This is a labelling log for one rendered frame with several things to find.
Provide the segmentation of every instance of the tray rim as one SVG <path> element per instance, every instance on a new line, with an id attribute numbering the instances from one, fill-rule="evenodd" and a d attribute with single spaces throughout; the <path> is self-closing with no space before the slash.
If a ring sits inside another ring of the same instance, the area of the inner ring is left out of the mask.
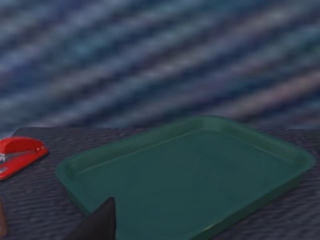
<path id="1" fill-rule="evenodd" d="M 73 186 L 75 185 L 73 183 L 73 181 L 67 177 L 65 174 L 63 174 L 64 169 L 68 166 L 69 162 L 73 159 L 79 158 L 79 157 L 84 157 L 85 155 L 90 155 L 92 153 L 96 153 L 99 151 L 103 151 L 106 146 L 111 147 L 112 145 L 118 145 L 121 144 L 122 142 L 125 141 L 134 141 L 134 139 L 138 136 L 142 136 L 142 135 L 150 135 L 155 131 L 160 131 L 161 129 L 167 128 L 168 126 L 173 126 L 173 125 L 179 125 L 179 124 L 183 124 L 187 121 L 192 121 L 192 120 L 206 120 L 206 119 L 212 119 L 212 120 L 219 120 L 219 121 L 224 121 L 226 123 L 235 125 L 237 127 L 240 127 L 242 129 L 246 129 L 249 130 L 251 132 L 254 132 L 256 134 L 259 134 L 261 136 L 264 136 L 265 138 L 267 137 L 268 139 L 272 139 L 275 142 L 281 143 L 282 145 L 285 145 L 287 147 L 290 147 L 291 149 L 294 149 L 296 152 L 300 153 L 303 156 L 304 159 L 304 163 L 302 164 L 302 166 L 300 166 L 299 168 L 297 168 L 296 170 L 294 170 L 293 172 L 291 172 L 290 174 L 288 174 L 287 176 L 285 176 L 282 180 L 279 180 L 277 182 L 275 182 L 274 184 L 270 184 L 270 186 L 263 188 L 261 191 L 257 191 L 254 193 L 253 196 L 247 197 L 244 201 L 242 201 L 239 204 L 236 204 L 235 207 L 230 208 L 230 210 L 225 211 L 224 215 L 226 215 L 225 218 L 223 218 L 220 222 L 224 221 L 226 218 L 236 214 L 238 211 L 240 211 L 241 209 L 248 207 L 250 204 L 254 203 L 255 201 L 258 201 L 260 199 L 262 199 L 264 196 L 266 196 L 267 194 L 271 193 L 272 191 L 274 191 L 277 188 L 281 188 L 281 186 L 285 185 L 286 183 L 297 179 L 299 177 L 301 177 L 301 175 L 303 175 L 306 171 L 308 171 L 310 168 L 312 168 L 316 161 L 315 158 L 313 157 L 313 155 L 311 155 L 308 151 L 304 150 L 303 148 L 294 145 L 293 143 L 290 143 L 288 141 L 285 141 L 281 138 L 269 135 L 268 133 L 265 133 L 263 131 L 260 131 L 258 129 L 252 128 L 250 126 L 247 126 L 245 124 L 239 123 L 235 120 L 231 120 L 225 117 L 220 117 L 220 116 L 193 116 L 193 117 L 188 117 L 185 118 L 183 120 L 179 120 L 179 121 L 175 121 L 169 124 L 166 124 L 164 126 L 160 126 L 160 127 L 156 127 L 154 129 L 151 129 L 149 131 L 143 132 L 143 133 L 138 133 L 135 134 L 133 136 L 129 136 L 129 137 L 125 137 L 125 138 L 121 138 L 119 140 L 110 142 L 110 143 L 106 143 L 102 146 L 98 146 L 98 147 L 94 147 L 92 149 L 89 150 L 85 150 L 83 152 L 79 152 L 75 155 L 69 156 L 65 159 L 63 159 L 55 168 L 55 175 L 58 178 L 58 180 L 61 182 L 61 184 L 67 189 L 67 191 L 72 194 L 72 196 L 75 199 L 79 199 L 79 198 L 83 198 L 83 199 L 87 199 L 86 204 L 81 203 L 82 205 L 82 211 L 85 211 L 86 214 L 91 213 L 93 210 L 90 210 L 90 208 L 94 209 L 93 204 L 91 204 L 90 200 L 88 199 L 88 197 L 81 191 L 79 190 L 77 187 L 74 188 Z M 205 229 L 203 229 L 202 231 L 200 231 L 198 233 L 198 235 L 203 234 L 204 232 L 206 232 L 207 230 L 209 230 L 210 228 L 214 227 L 214 225 L 219 224 L 220 222 L 214 222 L 212 224 L 210 224 L 208 227 L 206 227 Z M 126 240 L 126 238 L 122 238 L 121 236 L 122 234 L 118 234 L 119 240 Z"/>

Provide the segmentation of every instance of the tray surface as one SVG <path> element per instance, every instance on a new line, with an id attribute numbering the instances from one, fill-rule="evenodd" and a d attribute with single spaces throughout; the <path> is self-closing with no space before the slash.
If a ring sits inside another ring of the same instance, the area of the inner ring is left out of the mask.
<path id="1" fill-rule="evenodd" d="M 309 157 L 196 117 L 68 158 L 57 175 L 86 212 L 115 197 L 118 240 L 189 240 L 301 175 Z"/>

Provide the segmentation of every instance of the table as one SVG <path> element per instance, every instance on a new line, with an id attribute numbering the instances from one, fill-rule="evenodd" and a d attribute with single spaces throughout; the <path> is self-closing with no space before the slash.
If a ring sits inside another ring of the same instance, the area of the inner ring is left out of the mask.
<path id="1" fill-rule="evenodd" d="M 0 182 L 8 235 L 4 240 L 63 240 L 85 219 L 55 177 L 59 161 L 78 152 L 147 131 L 142 128 L 99 129 L 23 127 L 14 135 L 42 140 L 45 158 Z M 265 129 L 320 157 L 320 130 Z M 299 187 L 216 236 L 214 240 L 318 240 L 320 236 L 320 165 Z"/>

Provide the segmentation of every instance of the striped fabric backdrop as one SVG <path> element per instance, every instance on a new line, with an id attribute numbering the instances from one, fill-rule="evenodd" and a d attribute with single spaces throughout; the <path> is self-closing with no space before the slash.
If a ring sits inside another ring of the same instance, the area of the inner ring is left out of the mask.
<path id="1" fill-rule="evenodd" d="M 0 137 L 319 110 L 320 0 L 0 0 Z"/>

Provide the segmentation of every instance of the red stapler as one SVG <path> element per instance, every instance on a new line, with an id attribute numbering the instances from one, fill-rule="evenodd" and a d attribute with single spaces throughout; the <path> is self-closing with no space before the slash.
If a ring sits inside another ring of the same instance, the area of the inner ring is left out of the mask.
<path id="1" fill-rule="evenodd" d="M 48 153 L 43 142 L 24 136 L 0 140 L 0 181 L 26 168 Z"/>

